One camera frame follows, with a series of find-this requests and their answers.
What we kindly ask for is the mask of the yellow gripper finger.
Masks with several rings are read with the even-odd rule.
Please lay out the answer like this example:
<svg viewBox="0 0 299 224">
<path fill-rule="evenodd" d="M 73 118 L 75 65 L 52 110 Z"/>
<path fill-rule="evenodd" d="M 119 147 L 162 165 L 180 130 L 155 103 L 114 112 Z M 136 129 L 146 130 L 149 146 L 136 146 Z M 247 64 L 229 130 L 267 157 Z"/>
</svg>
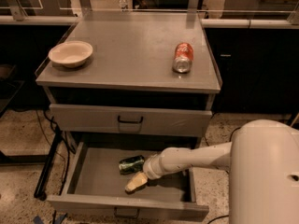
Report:
<svg viewBox="0 0 299 224">
<path fill-rule="evenodd" d="M 147 182 L 148 182 L 148 177 L 146 176 L 146 174 L 143 172 L 138 172 L 132 177 L 132 179 L 125 186 L 125 190 L 127 192 L 135 191 L 136 189 L 145 185 Z"/>
</svg>

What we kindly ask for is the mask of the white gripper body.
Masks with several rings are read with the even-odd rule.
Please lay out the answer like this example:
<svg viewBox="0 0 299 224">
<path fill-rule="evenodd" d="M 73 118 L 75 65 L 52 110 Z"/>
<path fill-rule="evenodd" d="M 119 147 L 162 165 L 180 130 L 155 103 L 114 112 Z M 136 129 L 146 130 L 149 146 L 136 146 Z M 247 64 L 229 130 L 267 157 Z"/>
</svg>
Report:
<svg viewBox="0 0 299 224">
<path fill-rule="evenodd" d="M 150 180 L 159 179 L 165 175 L 165 169 L 161 165 L 161 155 L 155 154 L 145 160 L 143 172 Z"/>
</svg>

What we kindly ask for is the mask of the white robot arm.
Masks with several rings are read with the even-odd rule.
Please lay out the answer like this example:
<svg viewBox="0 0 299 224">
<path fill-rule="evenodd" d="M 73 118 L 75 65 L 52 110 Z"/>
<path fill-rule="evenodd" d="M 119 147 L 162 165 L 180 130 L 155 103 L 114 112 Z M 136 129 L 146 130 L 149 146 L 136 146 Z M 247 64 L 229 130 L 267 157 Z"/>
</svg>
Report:
<svg viewBox="0 0 299 224">
<path fill-rule="evenodd" d="M 228 143 L 169 147 L 148 158 L 125 190 L 192 167 L 229 172 L 230 224 L 299 224 L 298 130 L 259 119 L 242 126 Z"/>
</svg>

